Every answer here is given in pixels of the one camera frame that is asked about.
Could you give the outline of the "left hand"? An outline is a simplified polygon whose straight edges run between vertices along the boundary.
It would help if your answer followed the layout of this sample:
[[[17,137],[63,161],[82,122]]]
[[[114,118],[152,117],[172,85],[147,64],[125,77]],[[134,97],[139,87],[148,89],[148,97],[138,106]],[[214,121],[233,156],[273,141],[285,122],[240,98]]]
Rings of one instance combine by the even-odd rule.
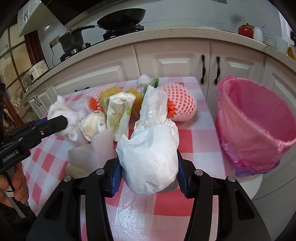
[[[16,201],[20,201],[23,204],[27,202],[29,198],[29,190],[27,186],[27,180],[25,175],[23,174],[23,165],[22,163],[16,164],[16,169],[13,177],[11,178],[12,185],[14,187],[14,198]],[[9,182],[4,175],[0,177],[0,189],[1,189],[1,196],[0,202],[8,207],[13,207],[12,204],[9,202],[7,197],[5,196],[3,190],[7,190],[9,187]]]

